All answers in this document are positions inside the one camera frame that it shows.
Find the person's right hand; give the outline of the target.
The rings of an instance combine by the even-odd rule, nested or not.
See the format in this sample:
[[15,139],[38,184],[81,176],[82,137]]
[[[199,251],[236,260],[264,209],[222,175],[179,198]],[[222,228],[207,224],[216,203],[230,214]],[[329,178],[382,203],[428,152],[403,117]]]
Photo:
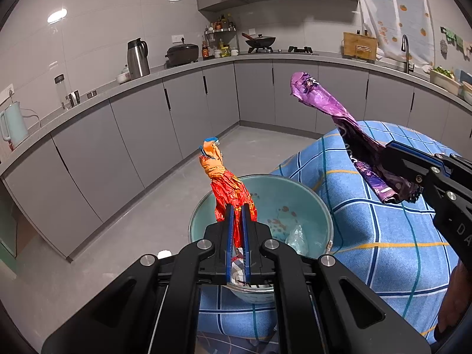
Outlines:
[[450,283],[442,300],[435,328],[435,339],[442,337],[447,329],[457,326],[471,304],[471,274],[458,262],[450,275]]

